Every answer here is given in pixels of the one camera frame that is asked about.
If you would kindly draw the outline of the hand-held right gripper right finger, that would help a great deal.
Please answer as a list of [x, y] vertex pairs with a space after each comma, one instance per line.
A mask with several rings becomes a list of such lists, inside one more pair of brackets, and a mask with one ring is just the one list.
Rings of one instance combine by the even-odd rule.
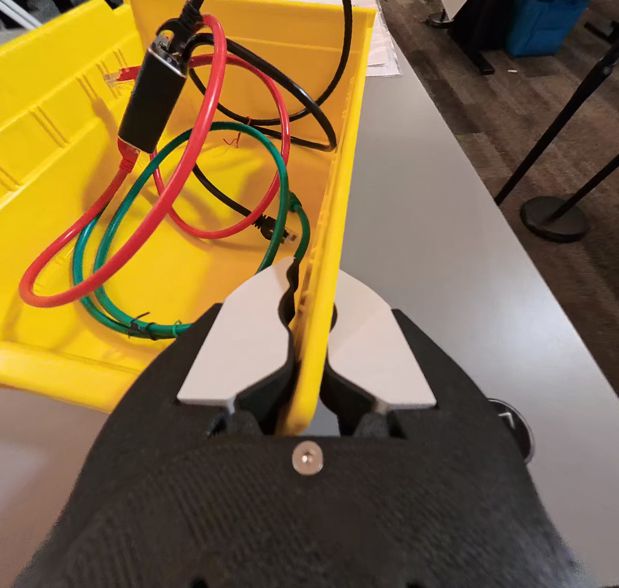
[[437, 406], [391, 306], [343, 270], [337, 276], [320, 398], [344, 436], [368, 414]]

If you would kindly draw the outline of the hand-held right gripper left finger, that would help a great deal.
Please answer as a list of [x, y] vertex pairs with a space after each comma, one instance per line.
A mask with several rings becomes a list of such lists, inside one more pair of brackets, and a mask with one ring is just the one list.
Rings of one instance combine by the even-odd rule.
[[177, 394], [182, 404], [246, 411], [274, 432], [295, 371], [290, 323], [295, 317], [298, 259], [287, 257], [234, 290]]

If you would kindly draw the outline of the black adapter hub box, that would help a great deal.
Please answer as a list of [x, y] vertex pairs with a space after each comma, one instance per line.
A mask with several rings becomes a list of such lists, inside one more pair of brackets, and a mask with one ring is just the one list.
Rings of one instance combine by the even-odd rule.
[[188, 66], [160, 34], [149, 46], [118, 130], [124, 143], [152, 154], [188, 76]]

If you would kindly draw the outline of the yellow plastic bin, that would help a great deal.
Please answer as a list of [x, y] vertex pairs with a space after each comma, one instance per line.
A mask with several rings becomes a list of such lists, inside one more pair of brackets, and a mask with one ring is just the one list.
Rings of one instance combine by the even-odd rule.
[[[129, 338], [93, 320], [79, 303], [35, 308], [20, 279], [51, 242], [96, 201], [118, 172], [117, 130], [133, 83], [105, 75], [139, 66], [155, 31], [186, 0], [93, 0], [1, 47], [1, 389], [11, 388], [110, 413], [139, 373], [169, 344]], [[312, 98], [337, 68], [341, 5], [279, 0], [206, 0], [225, 36], [273, 64]], [[361, 103], [375, 11], [353, 8], [352, 47], [321, 109], [337, 148], [294, 145], [290, 188], [311, 229], [300, 263], [293, 321], [300, 372], [286, 434], [306, 429], [324, 369], [342, 251]], [[251, 210], [275, 176], [267, 150], [243, 134], [209, 133], [198, 164], [221, 190]], [[254, 227], [199, 240], [166, 218], [106, 284], [131, 318], [193, 322], [258, 269], [267, 240]]]

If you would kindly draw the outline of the black round knob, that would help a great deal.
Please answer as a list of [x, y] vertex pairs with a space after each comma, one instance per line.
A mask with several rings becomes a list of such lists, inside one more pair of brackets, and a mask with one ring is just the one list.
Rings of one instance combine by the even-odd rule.
[[488, 401], [515, 440], [525, 464], [530, 463], [535, 453], [535, 441], [525, 418], [514, 406], [502, 400], [489, 398]]

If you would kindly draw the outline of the laminated paper sheets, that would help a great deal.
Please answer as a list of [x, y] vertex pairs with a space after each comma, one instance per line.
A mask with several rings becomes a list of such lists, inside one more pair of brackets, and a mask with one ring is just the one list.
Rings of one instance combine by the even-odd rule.
[[[341, 0], [283, 0], [299, 3], [338, 5]], [[395, 43], [384, 21], [379, 0], [351, 0], [354, 7], [373, 9], [376, 12], [368, 55], [368, 77], [393, 77], [400, 75]]]

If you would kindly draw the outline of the blue bag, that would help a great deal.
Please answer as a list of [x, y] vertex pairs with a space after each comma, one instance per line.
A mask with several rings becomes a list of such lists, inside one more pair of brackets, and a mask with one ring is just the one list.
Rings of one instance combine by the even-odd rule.
[[505, 50], [512, 58], [553, 56], [591, 0], [516, 0]]

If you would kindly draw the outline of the black stanchion post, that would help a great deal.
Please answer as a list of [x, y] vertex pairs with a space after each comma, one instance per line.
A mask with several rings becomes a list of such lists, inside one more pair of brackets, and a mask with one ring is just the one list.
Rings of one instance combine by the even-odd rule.
[[570, 97], [561, 112], [539, 138], [530, 152], [522, 160], [514, 174], [507, 180], [494, 197], [497, 206], [502, 205], [515, 187], [522, 181], [533, 164], [542, 156], [545, 150], [556, 139], [557, 135], [567, 125], [590, 96], [607, 80], [618, 63], [618, 39], [616, 39], [605, 55], [592, 67]]
[[519, 211], [523, 225], [549, 242], [569, 244], [582, 240], [590, 224], [578, 204], [617, 169], [618, 156], [615, 156], [571, 197], [539, 196], [528, 200]]

